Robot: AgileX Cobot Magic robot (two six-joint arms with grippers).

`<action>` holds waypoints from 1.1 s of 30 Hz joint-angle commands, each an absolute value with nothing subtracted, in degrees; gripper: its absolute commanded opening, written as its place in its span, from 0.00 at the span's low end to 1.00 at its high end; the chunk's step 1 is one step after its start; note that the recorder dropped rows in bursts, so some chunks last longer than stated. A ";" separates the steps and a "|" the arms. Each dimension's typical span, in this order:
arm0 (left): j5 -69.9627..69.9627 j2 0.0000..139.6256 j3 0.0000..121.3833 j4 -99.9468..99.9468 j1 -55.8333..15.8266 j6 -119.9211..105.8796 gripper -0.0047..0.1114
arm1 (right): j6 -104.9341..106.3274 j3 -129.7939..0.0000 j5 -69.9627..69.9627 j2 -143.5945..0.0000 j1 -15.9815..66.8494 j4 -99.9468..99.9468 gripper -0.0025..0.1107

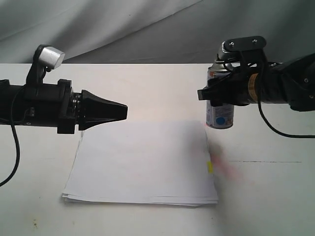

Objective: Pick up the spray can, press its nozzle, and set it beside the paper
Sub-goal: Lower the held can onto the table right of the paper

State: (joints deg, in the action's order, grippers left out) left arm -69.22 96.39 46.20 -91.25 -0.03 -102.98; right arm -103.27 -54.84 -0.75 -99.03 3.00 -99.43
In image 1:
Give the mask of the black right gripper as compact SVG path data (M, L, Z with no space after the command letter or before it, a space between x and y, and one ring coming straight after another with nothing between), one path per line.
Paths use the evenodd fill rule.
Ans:
M255 104L260 74L252 70L246 77L236 74L230 88L227 79L210 79L197 91L199 101L210 101L213 107L233 104ZM260 101L267 104L288 104L294 111L315 110L315 64L284 63L264 70L260 84Z

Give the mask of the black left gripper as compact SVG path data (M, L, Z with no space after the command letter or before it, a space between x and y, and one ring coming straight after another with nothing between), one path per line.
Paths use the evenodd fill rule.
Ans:
M62 95L57 116L58 134L74 134L77 121L79 130L87 130L100 124L121 121L127 118L127 105L125 104L98 97L84 89L81 93L74 92L71 80L59 79L57 85L60 87ZM78 120L80 102L82 108L98 111L95 114L85 113ZM118 111L100 111L107 109Z

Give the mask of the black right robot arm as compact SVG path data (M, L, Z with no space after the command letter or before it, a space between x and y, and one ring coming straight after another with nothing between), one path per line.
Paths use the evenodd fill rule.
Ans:
M232 118L235 106L257 104L261 118L272 128L262 104L287 104L298 112L315 109L315 56L306 55L285 63L271 63L262 49L237 50L218 56L208 69L205 87L196 92L199 101L211 109L211 127L226 129L219 124L219 112Z

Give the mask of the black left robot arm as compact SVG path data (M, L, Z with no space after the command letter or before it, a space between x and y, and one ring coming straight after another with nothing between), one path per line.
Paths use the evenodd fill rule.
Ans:
M0 82L1 124L55 127L74 134L103 123L125 120L127 105L100 98L87 90L74 92L70 80L38 86Z

